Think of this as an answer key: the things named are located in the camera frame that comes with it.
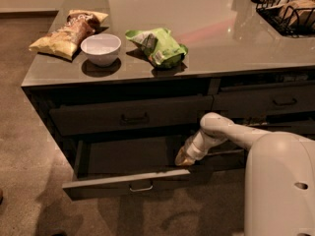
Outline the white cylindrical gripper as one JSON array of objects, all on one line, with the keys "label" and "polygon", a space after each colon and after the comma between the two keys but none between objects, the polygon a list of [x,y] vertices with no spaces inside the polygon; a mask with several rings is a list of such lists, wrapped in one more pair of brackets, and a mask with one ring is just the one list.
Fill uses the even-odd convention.
[{"label": "white cylindrical gripper", "polygon": [[203,159],[211,148],[219,146],[225,141],[224,135],[209,135],[203,130],[199,130],[185,142],[184,147],[180,148],[174,160],[175,165],[193,165],[196,160]]}]

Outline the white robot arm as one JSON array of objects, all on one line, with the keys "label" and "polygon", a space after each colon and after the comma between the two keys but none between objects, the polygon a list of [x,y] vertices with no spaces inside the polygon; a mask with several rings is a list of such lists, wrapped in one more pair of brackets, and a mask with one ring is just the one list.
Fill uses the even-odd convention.
[{"label": "white robot arm", "polygon": [[244,236],[315,236],[315,141],[238,125],[211,112],[175,164],[192,165],[226,141],[248,151]]}]

